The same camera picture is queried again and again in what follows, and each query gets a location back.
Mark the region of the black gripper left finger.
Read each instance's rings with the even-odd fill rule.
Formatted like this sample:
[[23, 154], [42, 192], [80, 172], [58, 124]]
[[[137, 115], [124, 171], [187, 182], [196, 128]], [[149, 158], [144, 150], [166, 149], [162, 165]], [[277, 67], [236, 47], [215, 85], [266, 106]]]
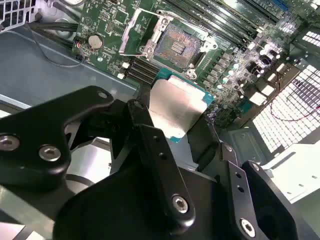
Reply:
[[0, 121], [0, 182], [37, 192], [59, 188], [71, 152], [97, 137], [109, 138], [118, 173], [141, 164], [154, 186], [170, 232], [185, 232], [196, 211], [164, 133], [139, 99], [114, 100], [87, 86]]

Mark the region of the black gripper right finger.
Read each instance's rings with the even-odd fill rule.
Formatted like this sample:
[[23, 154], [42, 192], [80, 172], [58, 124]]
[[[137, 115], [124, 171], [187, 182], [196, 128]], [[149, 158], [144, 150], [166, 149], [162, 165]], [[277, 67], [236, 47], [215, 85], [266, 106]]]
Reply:
[[208, 115], [187, 132], [197, 164], [187, 182], [196, 212], [198, 237], [209, 240], [297, 240], [292, 205], [253, 161], [239, 163], [221, 141]]

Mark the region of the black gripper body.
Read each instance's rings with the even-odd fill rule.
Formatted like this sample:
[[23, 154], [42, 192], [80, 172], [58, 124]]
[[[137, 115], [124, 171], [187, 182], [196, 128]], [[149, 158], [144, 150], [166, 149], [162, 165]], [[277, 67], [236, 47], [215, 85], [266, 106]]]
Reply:
[[193, 225], [181, 235], [170, 224], [154, 185], [140, 163], [132, 163], [72, 197], [53, 229], [55, 240], [234, 240], [218, 184], [180, 169], [195, 207]]

